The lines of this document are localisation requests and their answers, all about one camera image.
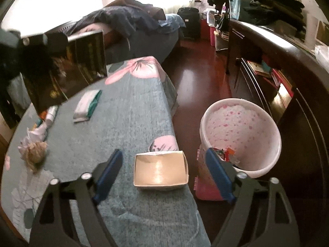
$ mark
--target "wooden desk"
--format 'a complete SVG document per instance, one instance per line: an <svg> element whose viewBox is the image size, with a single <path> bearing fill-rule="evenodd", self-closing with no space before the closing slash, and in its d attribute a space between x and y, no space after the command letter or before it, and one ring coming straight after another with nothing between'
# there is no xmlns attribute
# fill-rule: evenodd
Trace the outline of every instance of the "wooden desk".
<svg viewBox="0 0 329 247"><path fill-rule="evenodd" d="M263 53L293 81L294 96L288 105L246 62L261 63ZM280 179L295 212L301 241L306 243L325 225L328 214L329 74L298 46L235 20L230 21L227 70L232 97L259 105L278 125L281 156L262 179Z"/></svg>

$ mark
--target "brown blanket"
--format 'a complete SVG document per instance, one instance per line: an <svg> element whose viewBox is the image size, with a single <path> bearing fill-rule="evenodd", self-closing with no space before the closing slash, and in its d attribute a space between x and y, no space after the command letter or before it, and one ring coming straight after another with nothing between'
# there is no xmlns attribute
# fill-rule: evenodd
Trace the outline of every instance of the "brown blanket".
<svg viewBox="0 0 329 247"><path fill-rule="evenodd" d="M166 15L163 9L159 7L154 7L153 5L150 4L145 5L136 0L115 0L104 7L114 6L114 5L135 7L145 11L155 20L166 20Z"/></svg>

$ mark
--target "wooden floor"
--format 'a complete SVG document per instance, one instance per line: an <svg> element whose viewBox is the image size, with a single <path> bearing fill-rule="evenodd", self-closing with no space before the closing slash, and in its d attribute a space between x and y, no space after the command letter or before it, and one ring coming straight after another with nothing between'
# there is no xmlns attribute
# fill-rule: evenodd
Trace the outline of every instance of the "wooden floor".
<svg viewBox="0 0 329 247"><path fill-rule="evenodd" d="M214 102L231 97L225 75L225 54L216 55L209 41L182 41L162 63L172 80L179 107L173 117L180 150L189 164L189 187L197 175L196 155L200 146L199 127L206 109ZM218 234L229 210L227 202L196 199L210 241Z"/></svg>

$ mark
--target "black suitcase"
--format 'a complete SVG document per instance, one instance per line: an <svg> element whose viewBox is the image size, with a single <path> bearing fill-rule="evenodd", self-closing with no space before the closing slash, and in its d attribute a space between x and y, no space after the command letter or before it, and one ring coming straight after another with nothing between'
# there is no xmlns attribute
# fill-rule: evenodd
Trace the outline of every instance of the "black suitcase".
<svg viewBox="0 0 329 247"><path fill-rule="evenodd" d="M193 7L181 7L177 14L185 22L186 28L182 28L185 38L200 38L200 14L199 9Z"/></svg>

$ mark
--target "crumpled paper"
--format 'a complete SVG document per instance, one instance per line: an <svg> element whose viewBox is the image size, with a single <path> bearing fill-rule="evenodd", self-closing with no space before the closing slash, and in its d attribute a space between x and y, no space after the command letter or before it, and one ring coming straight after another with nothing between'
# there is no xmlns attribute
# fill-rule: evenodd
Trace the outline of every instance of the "crumpled paper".
<svg viewBox="0 0 329 247"><path fill-rule="evenodd" d="M47 125L42 123L38 128L29 130L27 128L27 136L21 141L18 146L21 159L26 162L26 166L30 168L33 173L37 172L36 163L40 163L45 155L47 143L43 142L47 136Z"/></svg>

